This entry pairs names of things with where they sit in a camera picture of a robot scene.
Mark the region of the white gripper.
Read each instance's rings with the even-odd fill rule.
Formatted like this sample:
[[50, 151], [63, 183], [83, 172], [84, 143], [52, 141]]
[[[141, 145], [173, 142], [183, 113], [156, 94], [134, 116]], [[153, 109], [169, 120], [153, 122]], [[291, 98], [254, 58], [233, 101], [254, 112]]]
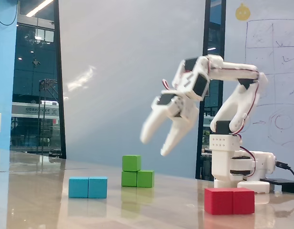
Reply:
[[151, 113], [142, 125], [140, 140], [147, 144], [169, 117], [172, 119], [172, 126], [160, 150], [162, 156], [167, 156], [194, 127], [199, 110], [195, 100], [177, 90], [162, 90], [154, 99], [151, 108]]

